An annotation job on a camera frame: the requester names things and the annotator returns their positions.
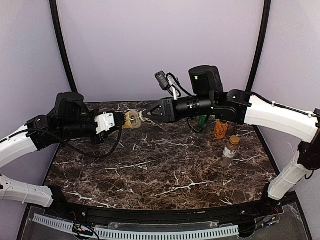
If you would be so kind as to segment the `yellow tea bottle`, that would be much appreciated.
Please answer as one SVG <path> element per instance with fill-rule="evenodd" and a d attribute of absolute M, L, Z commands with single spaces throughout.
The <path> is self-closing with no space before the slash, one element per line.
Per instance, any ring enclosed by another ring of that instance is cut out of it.
<path fill-rule="evenodd" d="M 125 114 L 124 129 L 138 129 L 145 122 L 142 111 L 130 110 Z"/>

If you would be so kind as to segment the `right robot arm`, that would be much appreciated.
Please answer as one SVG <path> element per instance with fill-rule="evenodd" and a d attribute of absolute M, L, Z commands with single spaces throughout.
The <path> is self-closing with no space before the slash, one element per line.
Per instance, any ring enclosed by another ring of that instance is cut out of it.
<path fill-rule="evenodd" d="M 216 66 L 189 70 L 192 95 L 166 97 L 140 113 L 143 120 L 175 123 L 211 115 L 239 125 L 261 126 L 301 140 L 293 159 L 266 187 L 265 198 L 280 201 L 306 174 L 320 168 L 320 111 L 304 111 L 265 99 L 254 92 L 225 92 Z"/>

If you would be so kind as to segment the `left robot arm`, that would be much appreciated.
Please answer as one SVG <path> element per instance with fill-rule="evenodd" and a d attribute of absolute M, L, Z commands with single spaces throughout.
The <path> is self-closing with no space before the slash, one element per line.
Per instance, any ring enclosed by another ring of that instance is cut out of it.
<path fill-rule="evenodd" d="M 54 144 L 64 145 L 85 157 L 97 159 L 98 156 L 72 146 L 69 141 L 90 138 L 93 144 L 101 144 L 115 132 L 120 137 L 125 123 L 125 114 L 121 112 L 89 110 L 83 95 L 76 92 L 59 93 L 54 108 L 47 115 L 30 119 L 0 141 L 0 166 L 4 167 Z M 60 187 L 28 184 L 5 175 L 0 176 L 0 198 L 45 208 L 67 201 Z"/>

